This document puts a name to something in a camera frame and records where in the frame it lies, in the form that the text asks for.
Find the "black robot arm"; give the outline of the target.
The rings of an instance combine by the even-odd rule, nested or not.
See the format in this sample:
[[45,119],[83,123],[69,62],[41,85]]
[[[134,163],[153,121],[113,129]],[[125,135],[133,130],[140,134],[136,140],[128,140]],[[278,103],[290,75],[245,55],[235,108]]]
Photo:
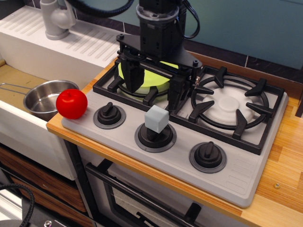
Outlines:
[[169,78],[168,110],[176,110],[202,68],[183,46],[200,31],[198,14],[187,0],[141,0],[136,14],[140,34],[117,38],[126,88],[137,91],[145,70]]

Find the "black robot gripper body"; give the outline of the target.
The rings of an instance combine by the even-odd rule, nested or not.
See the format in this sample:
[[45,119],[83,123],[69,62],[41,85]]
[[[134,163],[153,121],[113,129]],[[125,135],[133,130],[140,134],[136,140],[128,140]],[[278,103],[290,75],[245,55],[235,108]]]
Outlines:
[[137,51],[145,59],[189,65],[195,59],[184,48],[185,39],[200,31],[199,17],[192,6],[138,6],[139,35],[119,35],[119,58],[124,48]]

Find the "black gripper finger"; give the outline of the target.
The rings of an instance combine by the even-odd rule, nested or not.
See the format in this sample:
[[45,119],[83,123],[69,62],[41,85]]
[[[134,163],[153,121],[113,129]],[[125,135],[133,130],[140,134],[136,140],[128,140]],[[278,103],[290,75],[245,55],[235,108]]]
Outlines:
[[185,76],[175,75],[169,81],[168,110],[177,109],[179,102],[184,99],[189,90],[189,81]]
[[131,48],[124,48],[121,54],[121,70],[126,88],[131,93],[137,91],[144,83],[144,69],[140,62],[145,58]]

